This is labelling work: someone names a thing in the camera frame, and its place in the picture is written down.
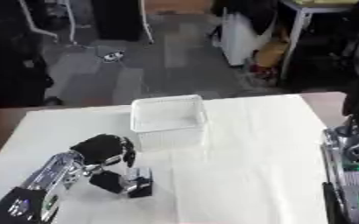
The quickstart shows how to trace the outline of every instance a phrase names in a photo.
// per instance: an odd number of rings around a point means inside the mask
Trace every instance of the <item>white tablecloth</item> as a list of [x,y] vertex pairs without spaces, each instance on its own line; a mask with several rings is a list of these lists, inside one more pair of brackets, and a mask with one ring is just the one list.
[[[119,199],[80,183],[56,222],[326,224],[321,184],[325,128],[297,95],[205,101],[203,147],[139,153],[150,166],[154,194]],[[31,112],[0,152],[0,199],[53,154],[97,134],[137,141],[130,107]]]

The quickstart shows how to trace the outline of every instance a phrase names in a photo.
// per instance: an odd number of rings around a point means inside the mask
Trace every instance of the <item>floor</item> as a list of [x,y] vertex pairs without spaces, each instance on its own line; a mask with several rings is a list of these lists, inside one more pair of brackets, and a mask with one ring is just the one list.
[[[145,37],[139,42],[99,40],[93,28],[77,32],[77,41],[87,48],[45,41],[44,56],[55,81],[46,95],[66,105],[123,105],[137,98],[198,94],[216,99],[255,90],[208,40],[216,18],[155,15],[150,23],[154,45]],[[97,57],[117,50],[125,51],[122,63]]]

